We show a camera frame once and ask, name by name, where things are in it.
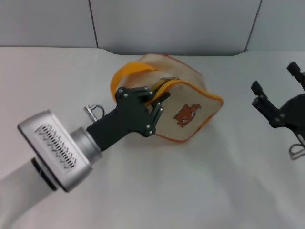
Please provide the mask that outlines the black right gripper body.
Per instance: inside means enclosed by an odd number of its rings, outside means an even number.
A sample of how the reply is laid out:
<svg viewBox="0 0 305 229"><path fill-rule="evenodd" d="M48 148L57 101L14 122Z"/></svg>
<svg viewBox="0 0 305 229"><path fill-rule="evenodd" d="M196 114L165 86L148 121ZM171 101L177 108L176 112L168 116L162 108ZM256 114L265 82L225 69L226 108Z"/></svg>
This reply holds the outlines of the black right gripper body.
<svg viewBox="0 0 305 229"><path fill-rule="evenodd" d="M305 94L288 100L281 108L276 109L270 126L290 129L301 144L305 143Z"/></svg>

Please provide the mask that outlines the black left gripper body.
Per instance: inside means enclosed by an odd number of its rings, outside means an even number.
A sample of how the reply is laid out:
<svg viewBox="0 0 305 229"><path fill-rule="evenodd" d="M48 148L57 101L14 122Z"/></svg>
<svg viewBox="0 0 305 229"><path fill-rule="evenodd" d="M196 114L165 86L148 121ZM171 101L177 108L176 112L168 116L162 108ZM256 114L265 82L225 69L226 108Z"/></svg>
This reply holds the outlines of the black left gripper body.
<svg viewBox="0 0 305 229"><path fill-rule="evenodd" d="M129 133L144 137L155 134L151 112L145 105L151 99L141 99L134 89L120 87L115 92L116 108L87 127L86 131L102 152Z"/></svg>

